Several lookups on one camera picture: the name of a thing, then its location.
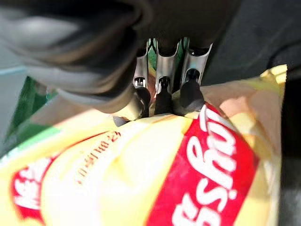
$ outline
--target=chip bag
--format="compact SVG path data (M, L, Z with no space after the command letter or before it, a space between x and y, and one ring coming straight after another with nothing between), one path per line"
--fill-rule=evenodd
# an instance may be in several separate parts
M56 97L31 118L55 132L1 159L1 225L276 225L285 78L282 65L202 87L198 113L175 93L178 115L119 128Z

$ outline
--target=snack bag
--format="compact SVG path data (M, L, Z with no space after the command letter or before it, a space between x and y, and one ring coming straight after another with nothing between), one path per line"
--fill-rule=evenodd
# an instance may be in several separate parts
M175 93L183 116L49 120L59 132L1 159L1 225L276 225L285 73L202 87L199 113Z

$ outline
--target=red label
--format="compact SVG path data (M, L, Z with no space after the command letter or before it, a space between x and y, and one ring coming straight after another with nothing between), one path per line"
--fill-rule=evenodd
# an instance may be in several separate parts
M233 225L259 159L210 105L186 132L147 224Z
M42 158L30 163L13 177L12 195L23 219L34 218L43 222L40 212L41 185L45 173L56 157Z

